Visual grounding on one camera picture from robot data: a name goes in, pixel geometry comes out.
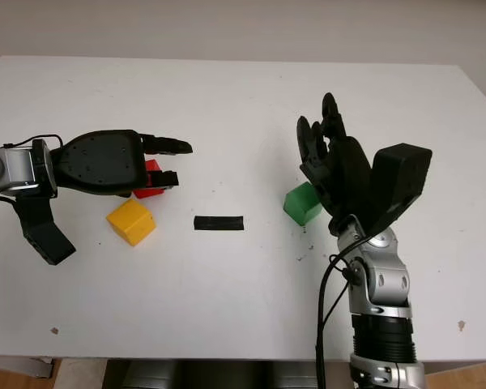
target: floor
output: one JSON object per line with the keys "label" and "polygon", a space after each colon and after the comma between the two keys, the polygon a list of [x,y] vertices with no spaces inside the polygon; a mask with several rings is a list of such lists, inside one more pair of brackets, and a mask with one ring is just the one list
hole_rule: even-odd
{"label": "floor", "polygon": [[[55,374],[50,379],[0,371],[0,389],[53,389],[59,366],[60,361],[57,361]],[[431,374],[427,384],[428,389],[486,389],[486,364]]]}
{"label": "floor", "polygon": [[56,360],[52,378],[31,378],[0,370],[0,389],[52,389],[61,361]]}

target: block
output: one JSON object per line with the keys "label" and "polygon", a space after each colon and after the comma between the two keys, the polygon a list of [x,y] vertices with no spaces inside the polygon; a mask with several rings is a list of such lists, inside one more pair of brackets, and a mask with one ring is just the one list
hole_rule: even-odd
{"label": "block", "polygon": [[[162,170],[157,164],[156,160],[146,161],[146,171],[148,172],[159,172]],[[147,184],[151,185],[150,179],[147,179]],[[151,197],[155,195],[161,195],[164,193],[163,189],[137,189],[133,191],[133,194],[137,199],[144,199],[145,197]]]}
{"label": "block", "polygon": [[315,188],[305,182],[286,194],[283,209],[298,225],[306,225],[320,213],[322,204],[318,201]]}
{"label": "block", "polygon": [[106,220],[132,246],[136,246],[156,227],[151,212],[133,199],[106,216]]}

